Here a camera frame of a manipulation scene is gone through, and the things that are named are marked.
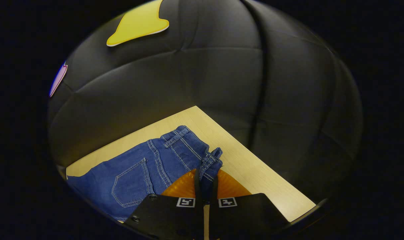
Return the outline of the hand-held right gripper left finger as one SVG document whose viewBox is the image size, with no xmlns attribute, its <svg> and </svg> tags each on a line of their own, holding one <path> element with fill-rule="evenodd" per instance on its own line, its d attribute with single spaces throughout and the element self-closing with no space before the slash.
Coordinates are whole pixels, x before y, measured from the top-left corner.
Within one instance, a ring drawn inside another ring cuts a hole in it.
<svg viewBox="0 0 404 240">
<path fill-rule="evenodd" d="M 194 198 L 148 194 L 123 225 L 153 240 L 203 240 L 204 201 L 198 169 L 193 187 Z"/>
</svg>

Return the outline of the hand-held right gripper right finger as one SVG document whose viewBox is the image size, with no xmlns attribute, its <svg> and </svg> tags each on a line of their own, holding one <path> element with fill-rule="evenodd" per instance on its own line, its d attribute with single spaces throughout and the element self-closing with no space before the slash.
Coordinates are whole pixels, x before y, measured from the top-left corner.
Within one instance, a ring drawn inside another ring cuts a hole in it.
<svg viewBox="0 0 404 240">
<path fill-rule="evenodd" d="M 275 238 L 289 221 L 264 193 L 251 194 L 237 180 L 219 170 L 209 210 L 210 240 Z"/>
</svg>

